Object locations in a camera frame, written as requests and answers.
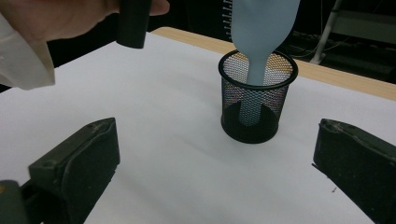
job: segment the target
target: black mesh cup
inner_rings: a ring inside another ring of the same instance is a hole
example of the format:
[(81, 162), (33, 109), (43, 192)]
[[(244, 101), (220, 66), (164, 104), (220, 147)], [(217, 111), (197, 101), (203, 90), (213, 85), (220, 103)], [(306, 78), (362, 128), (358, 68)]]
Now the black mesh cup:
[(289, 84), (297, 78), (295, 61), (274, 51), (268, 58), (261, 86), (247, 84), (248, 58), (238, 50), (221, 58), (219, 72), (224, 132), (249, 144), (263, 143), (274, 137)]

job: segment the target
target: dark background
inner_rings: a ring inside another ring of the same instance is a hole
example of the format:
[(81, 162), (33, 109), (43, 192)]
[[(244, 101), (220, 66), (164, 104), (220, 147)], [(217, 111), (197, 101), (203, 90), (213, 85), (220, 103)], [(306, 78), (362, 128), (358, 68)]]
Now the dark background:
[[(224, 30), (223, 0), (168, 0), (169, 13), (151, 17), (148, 30), (170, 26), (230, 41)], [(342, 9), (396, 16), (394, 0), (344, 0)], [(296, 22), (278, 50), (294, 59), (309, 61), (335, 0), (301, 0)], [(108, 16), (87, 34), (49, 42), (55, 67), (68, 63), (116, 38), (118, 15)], [(396, 83), (396, 47), (371, 40), (331, 34), (321, 65), (360, 76)]]

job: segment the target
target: white paper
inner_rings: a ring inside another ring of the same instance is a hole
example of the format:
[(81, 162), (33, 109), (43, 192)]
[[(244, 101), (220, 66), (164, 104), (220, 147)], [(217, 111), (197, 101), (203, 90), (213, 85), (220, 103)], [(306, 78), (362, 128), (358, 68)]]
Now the white paper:
[(82, 126), (116, 118), (121, 164), (86, 223), (373, 223), (314, 168), (321, 119), (396, 145), (396, 104), (304, 77), (290, 85), (270, 141), (221, 128), (222, 55), (148, 34), (144, 49), (111, 43), (56, 70), (57, 84), (0, 94), (0, 179)]

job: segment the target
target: wooden table edge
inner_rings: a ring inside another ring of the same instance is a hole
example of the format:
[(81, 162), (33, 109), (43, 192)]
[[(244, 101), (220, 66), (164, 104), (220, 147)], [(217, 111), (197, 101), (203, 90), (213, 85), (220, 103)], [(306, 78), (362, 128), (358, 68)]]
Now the wooden table edge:
[[(178, 30), (172, 27), (161, 27), (152, 31), (152, 33), (221, 54), (228, 53), (235, 49), (235, 46), (231, 42)], [(299, 76), (301, 77), (307, 77), (334, 86), (396, 101), (396, 85), (394, 84), (299, 60), (294, 61), (299, 67)]]

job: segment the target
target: table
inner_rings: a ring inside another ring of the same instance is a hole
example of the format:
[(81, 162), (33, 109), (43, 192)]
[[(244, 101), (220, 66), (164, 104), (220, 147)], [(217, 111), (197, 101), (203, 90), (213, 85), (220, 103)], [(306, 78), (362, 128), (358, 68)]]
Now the table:
[(276, 136), (239, 143), (220, 125), (223, 53), (155, 34), (144, 49), (111, 43), (57, 68), (53, 87), (0, 94), (0, 179), (24, 183), (27, 165), (114, 117), (121, 164), (86, 223), (372, 223), (311, 165), (318, 123), (340, 120), (395, 145), (394, 100), (307, 78), (324, 68), (299, 63)]
[[(152, 33), (192, 44), (203, 49), (209, 49), (220, 54), (225, 54), (235, 49), (235, 46), (230, 42), (203, 35), (192, 34), (171, 27), (162, 27)], [(321, 65), (306, 63), (300, 60), (295, 60), (295, 62), (297, 62), (300, 70), (299, 76), (301, 77), (308, 77), (309, 79), (334, 86), (354, 91), (361, 91), (396, 101), (396, 85), (394, 84), (368, 77), (361, 77)]]

